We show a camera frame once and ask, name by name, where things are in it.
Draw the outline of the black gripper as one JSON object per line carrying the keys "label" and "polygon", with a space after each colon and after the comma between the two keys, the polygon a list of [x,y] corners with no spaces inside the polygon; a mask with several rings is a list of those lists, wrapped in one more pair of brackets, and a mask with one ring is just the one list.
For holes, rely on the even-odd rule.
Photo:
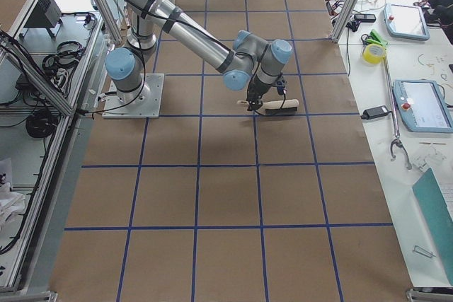
{"label": "black gripper", "polygon": [[258,76],[252,76],[247,87],[247,111],[258,110],[263,106],[262,97],[275,85],[277,77],[271,77],[270,83],[264,83]]}

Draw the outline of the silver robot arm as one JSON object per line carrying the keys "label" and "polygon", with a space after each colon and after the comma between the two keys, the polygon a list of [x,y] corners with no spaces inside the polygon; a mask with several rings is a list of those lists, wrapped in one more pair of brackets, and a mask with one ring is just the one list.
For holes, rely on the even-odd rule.
{"label": "silver robot arm", "polygon": [[247,90],[248,110],[260,108],[279,112],[298,106],[298,100],[283,98],[264,102],[262,97],[276,88],[286,95],[284,66],[292,56],[292,46],[285,40],[268,42],[253,33],[239,32],[232,48],[224,46],[170,0],[125,0],[134,14],[128,31],[128,42],[138,49],[156,44],[154,27],[185,45],[222,74],[224,84],[233,91]]}

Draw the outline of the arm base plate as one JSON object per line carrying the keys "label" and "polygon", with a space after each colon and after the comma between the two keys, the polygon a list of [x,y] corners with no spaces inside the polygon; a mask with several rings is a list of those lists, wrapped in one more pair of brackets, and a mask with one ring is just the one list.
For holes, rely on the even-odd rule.
{"label": "arm base plate", "polygon": [[106,119],[158,118],[160,115],[164,74],[140,74],[144,79],[137,90],[130,93],[118,92],[114,81],[110,82],[109,95],[102,111]]}

